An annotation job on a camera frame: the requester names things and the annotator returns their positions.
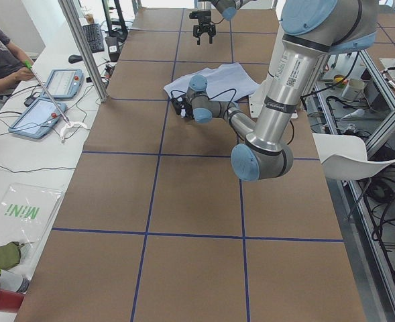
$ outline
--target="bottle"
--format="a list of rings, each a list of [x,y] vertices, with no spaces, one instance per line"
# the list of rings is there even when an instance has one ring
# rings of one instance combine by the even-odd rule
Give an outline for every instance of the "bottle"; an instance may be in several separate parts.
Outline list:
[[[0,289],[12,292],[24,293],[29,287],[30,281],[21,275],[0,269]]]

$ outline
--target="table surface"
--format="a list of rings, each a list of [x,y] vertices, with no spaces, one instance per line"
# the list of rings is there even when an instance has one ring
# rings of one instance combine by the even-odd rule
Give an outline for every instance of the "table surface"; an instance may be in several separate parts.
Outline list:
[[[16,321],[365,321],[306,113],[292,170],[241,182],[234,132],[163,91],[232,62],[262,82],[276,14],[240,11],[200,46],[188,14],[139,11]]]
[[[44,51],[35,61],[34,70],[42,80],[48,78],[48,75],[53,68],[80,68],[83,70],[84,76],[87,77],[89,74],[85,68],[84,62],[76,64],[68,63],[68,57],[71,54],[79,54],[79,51],[73,40],[72,34],[70,33],[68,25],[65,23],[58,30],[57,36],[46,46]],[[105,52],[96,53],[94,54],[94,57],[97,64],[101,64],[109,60],[106,46]],[[103,69],[104,66],[100,66],[99,70],[103,71]],[[15,92],[36,84],[36,80],[21,82]],[[91,83],[86,83],[84,81],[77,96],[71,101],[65,101],[68,107],[72,107],[67,112],[67,116],[70,120],[82,121],[87,114],[84,122],[89,128],[91,128],[99,108],[99,100],[96,90],[94,88],[89,88],[91,86]],[[32,89],[29,89],[13,95],[12,98],[10,98],[10,100],[8,100],[2,107],[1,112],[23,112],[26,109],[23,102],[31,91]],[[74,105],[85,93],[86,95],[78,105]],[[89,131],[85,129],[78,129],[71,138],[68,138],[64,143],[61,143],[59,135],[55,131],[51,131],[40,140],[32,140],[8,133],[8,127],[3,123],[3,121],[8,125],[11,125],[17,119],[17,115],[2,114],[0,119],[0,134],[5,133],[5,135],[0,136],[0,165],[14,171],[57,167],[75,168],[80,157],[84,141],[89,134]],[[64,121],[59,120],[57,125],[54,126],[54,129],[60,133],[60,129],[63,125]],[[74,130],[75,129],[66,132],[66,137],[72,134]],[[14,174],[0,168],[0,202],[9,185],[15,182],[66,191],[70,179],[72,178],[72,174],[73,170],[45,170],[32,173]],[[38,252],[32,259],[29,266],[26,266],[25,268],[17,266],[11,271],[24,274],[28,278],[31,278],[47,237],[48,236],[45,236],[41,241],[42,247],[38,248]],[[12,321],[14,320],[14,317],[15,315],[11,313],[0,313],[0,321]]]

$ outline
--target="red cylinder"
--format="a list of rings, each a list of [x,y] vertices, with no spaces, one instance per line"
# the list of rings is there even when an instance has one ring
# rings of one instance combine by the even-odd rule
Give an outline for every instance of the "red cylinder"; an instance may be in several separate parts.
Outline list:
[[[0,289],[0,312],[17,313],[24,294]]]

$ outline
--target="keyboard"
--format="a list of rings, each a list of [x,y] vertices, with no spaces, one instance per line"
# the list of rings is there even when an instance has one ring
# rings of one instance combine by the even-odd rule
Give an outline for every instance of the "keyboard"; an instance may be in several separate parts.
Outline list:
[[[89,43],[91,52],[102,52],[105,47],[103,45],[103,34],[101,25],[98,23],[92,23],[90,25],[84,25],[82,27],[85,38]]]

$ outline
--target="person's hand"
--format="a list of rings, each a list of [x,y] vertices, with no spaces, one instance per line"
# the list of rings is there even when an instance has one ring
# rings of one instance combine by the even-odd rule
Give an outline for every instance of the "person's hand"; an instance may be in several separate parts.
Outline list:
[[[27,67],[20,68],[19,70],[14,72],[14,79],[16,81],[28,81],[33,77],[34,74]]]

